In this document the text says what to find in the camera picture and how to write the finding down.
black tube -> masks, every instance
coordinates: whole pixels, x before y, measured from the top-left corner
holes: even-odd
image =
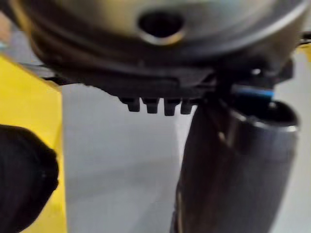
[[[274,102],[260,116],[199,106],[186,142],[172,232],[268,233],[291,170],[298,120]]]

gray surface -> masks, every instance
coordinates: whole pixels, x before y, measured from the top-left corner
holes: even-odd
[[[309,10],[309,17],[305,25],[306,31],[311,31],[311,9]]]
[[[32,52],[26,36],[17,27],[12,26],[10,45],[3,52],[19,63],[40,65],[41,61]]]
[[[277,88],[277,99],[292,105],[303,124],[273,233],[311,232],[311,70],[303,54],[296,61],[296,78]],[[168,232],[191,116],[130,113],[82,85],[64,87],[63,95],[70,232]]]

round hole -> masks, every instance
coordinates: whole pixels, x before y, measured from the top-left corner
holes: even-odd
[[[182,39],[184,20],[177,13],[152,12],[140,17],[138,26],[145,41],[168,45]]]
[[[251,105],[240,102],[235,105],[235,108],[244,115],[254,116],[259,120],[288,125],[296,124],[298,121],[295,113],[281,102],[271,102],[267,105]]]

black rubber object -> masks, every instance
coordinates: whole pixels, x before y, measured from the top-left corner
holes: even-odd
[[[298,120],[199,105],[186,142],[172,233],[268,233],[295,156]]]
[[[0,233],[29,227],[58,185],[55,152],[27,129],[0,125]]]

yellow surface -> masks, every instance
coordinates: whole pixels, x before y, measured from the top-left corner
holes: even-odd
[[[0,56],[0,124],[34,132],[56,151],[60,166],[58,188],[36,222],[23,233],[66,233],[60,90]]]
[[[306,53],[309,62],[311,62],[311,44],[302,45],[299,47],[301,50],[303,50],[304,53]]]

